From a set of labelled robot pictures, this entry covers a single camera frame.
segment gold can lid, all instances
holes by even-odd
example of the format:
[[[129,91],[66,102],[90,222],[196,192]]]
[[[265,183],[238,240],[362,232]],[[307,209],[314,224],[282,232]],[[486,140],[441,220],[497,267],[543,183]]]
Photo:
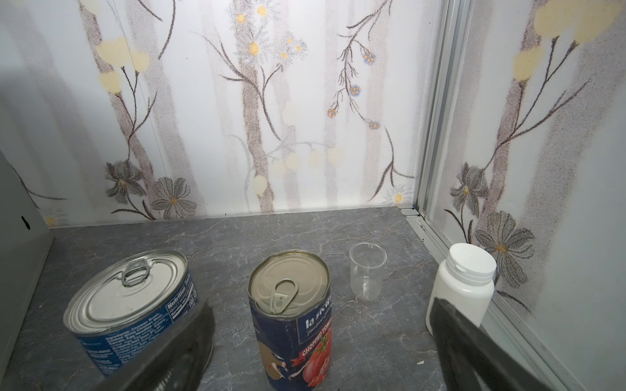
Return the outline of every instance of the gold can lid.
[[[330,279],[324,261],[313,253],[288,250],[268,257],[250,277],[249,295],[261,312],[295,318],[326,295]]]

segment blue can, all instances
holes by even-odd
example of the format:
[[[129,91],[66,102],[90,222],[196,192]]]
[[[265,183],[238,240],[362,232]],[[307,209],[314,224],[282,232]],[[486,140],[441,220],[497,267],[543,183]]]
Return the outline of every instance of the blue can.
[[[261,361],[278,391],[310,390],[331,364],[331,282],[324,261],[287,250],[250,276],[248,297]]]
[[[63,322],[109,376],[197,302],[185,256],[152,250],[89,280],[69,302]]]

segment glass beaker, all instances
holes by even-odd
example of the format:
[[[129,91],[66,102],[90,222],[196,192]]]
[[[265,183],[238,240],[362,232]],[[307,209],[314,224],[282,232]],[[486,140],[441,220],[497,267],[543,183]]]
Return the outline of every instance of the glass beaker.
[[[379,245],[358,243],[350,249],[350,287],[356,297],[374,300],[381,294],[387,253]]]

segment flower center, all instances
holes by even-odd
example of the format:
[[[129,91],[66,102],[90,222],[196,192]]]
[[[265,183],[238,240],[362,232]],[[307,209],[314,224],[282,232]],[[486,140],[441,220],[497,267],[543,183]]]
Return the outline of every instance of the flower center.
[[[253,56],[256,56],[259,53],[259,44],[256,42],[253,42],[250,44],[250,53],[252,53]]]

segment white plastic bottle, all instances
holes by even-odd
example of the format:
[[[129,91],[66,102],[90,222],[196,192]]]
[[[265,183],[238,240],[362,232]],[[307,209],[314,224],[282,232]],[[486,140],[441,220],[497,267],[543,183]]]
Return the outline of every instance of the white plastic bottle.
[[[430,312],[434,298],[444,298],[477,327],[483,321],[493,295],[496,261],[482,248],[467,243],[450,247],[447,259],[439,265],[428,310],[426,328],[433,334]]]

